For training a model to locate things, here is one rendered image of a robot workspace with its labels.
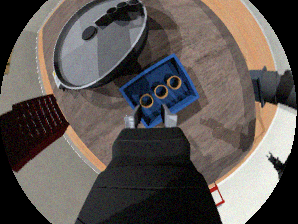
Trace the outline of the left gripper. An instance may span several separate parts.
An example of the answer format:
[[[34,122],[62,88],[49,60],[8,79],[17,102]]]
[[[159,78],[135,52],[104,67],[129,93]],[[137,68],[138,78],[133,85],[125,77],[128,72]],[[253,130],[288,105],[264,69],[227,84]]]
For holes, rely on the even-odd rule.
[[[270,153],[270,152],[269,152]],[[270,155],[271,155],[271,153],[270,153]],[[266,155],[267,156],[267,155]],[[269,157],[269,156],[267,156],[267,157]],[[269,157],[269,159],[267,159],[267,160],[269,160],[269,161],[271,161],[271,164],[275,164],[274,165],[274,169],[275,169],[275,171],[277,171],[277,169],[279,168],[279,165],[281,165],[282,164],[282,161],[279,161],[278,160],[279,159],[279,157],[277,157],[277,159],[275,159],[275,157],[273,156],[273,155],[271,155],[270,157]]]

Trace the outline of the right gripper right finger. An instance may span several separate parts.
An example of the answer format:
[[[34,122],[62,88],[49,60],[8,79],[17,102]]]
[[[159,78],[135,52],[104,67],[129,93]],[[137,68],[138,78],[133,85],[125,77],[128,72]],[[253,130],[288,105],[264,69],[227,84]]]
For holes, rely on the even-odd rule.
[[[177,127],[177,115],[169,111],[165,104],[161,104],[161,119],[165,127]]]

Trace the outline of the blue open crate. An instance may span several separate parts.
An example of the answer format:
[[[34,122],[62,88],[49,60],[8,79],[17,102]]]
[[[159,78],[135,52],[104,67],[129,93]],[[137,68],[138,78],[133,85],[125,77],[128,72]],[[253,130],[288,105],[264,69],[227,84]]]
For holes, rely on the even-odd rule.
[[[172,89],[177,85],[176,79],[170,79],[169,81],[172,88],[166,85],[166,80],[172,76],[180,77],[180,88]],[[162,96],[165,93],[164,87],[157,87],[160,84],[166,85],[169,89],[168,96],[165,99],[158,99],[156,97],[156,95]],[[156,87],[156,95],[154,95],[154,88]],[[188,72],[185,71],[184,65],[178,60],[176,53],[172,53],[172,55],[153,64],[152,67],[145,69],[140,75],[133,77],[128,83],[122,85],[120,92],[132,109],[136,108],[136,105],[140,105],[141,96],[145,95],[145,93],[153,96],[152,107],[142,108],[141,123],[145,125],[145,128],[153,128],[154,125],[161,123],[161,104],[165,104],[170,112],[177,113],[200,97]]]

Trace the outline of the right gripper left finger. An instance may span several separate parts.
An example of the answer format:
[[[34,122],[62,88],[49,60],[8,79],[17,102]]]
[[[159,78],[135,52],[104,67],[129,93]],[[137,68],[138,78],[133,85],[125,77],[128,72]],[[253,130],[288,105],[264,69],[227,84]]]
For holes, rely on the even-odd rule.
[[[130,113],[130,115],[125,116],[125,127],[137,128],[138,124],[141,123],[141,119],[142,119],[142,107],[141,105],[137,105],[137,107],[133,109],[133,112]]]

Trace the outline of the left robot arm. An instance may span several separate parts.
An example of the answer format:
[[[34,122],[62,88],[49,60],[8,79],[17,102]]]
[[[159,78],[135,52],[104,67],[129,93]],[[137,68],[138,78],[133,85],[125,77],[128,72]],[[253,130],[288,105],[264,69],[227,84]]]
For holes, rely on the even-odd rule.
[[[293,73],[289,71],[285,72],[293,75]],[[293,77],[286,75],[286,73],[283,73],[283,76],[278,75],[277,71],[265,71],[262,73],[263,101],[275,105],[277,105],[277,103],[290,105],[290,108],[297,109],[297,96],[295,96],[294,79]],[[277,79],[275,79],[275,76],[277,76]],[[275,81],[277,81],[277,84],[275,84]],[[275,92],[275,89],[277,89],[277,92]],[[275,100],[279,101],[275,103]],[[279,165],[277,172],[281,173],[278,173],[278,179],[281,179],[282,173],[285,171],[286,164],[287,160],[285,161],[285,164]],[[283,165],[285,165],[285,167],[283,167]]]

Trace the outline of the grey cylinder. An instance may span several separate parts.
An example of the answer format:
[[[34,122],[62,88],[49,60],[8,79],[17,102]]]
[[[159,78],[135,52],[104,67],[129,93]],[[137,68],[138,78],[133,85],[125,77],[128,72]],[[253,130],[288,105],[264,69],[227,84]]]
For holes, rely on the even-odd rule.
[[[108,11],[106,11],[106,15],[109,16],[109,19],[110,20],[116,20],[118,18],[120,18],[121,14],[120,14],[120,11],[118,11],[118,8],[116,10],[117,7],[112,7],[112,8],[109,8]]]
[[[126,4],[126,6],[125,6],[125,4]],[[122,7],[122,6],[124,6],[124,7]],[[117,4],[116,7],[118,8],[118,11],[120,11],[121,15],[128,14],[128,12],[130,11],[128,2],[120,2]]]
[[[130,11],[132,12],[137,12],[141,10],[140,0],[129,0],[128,4],[129,4]]]

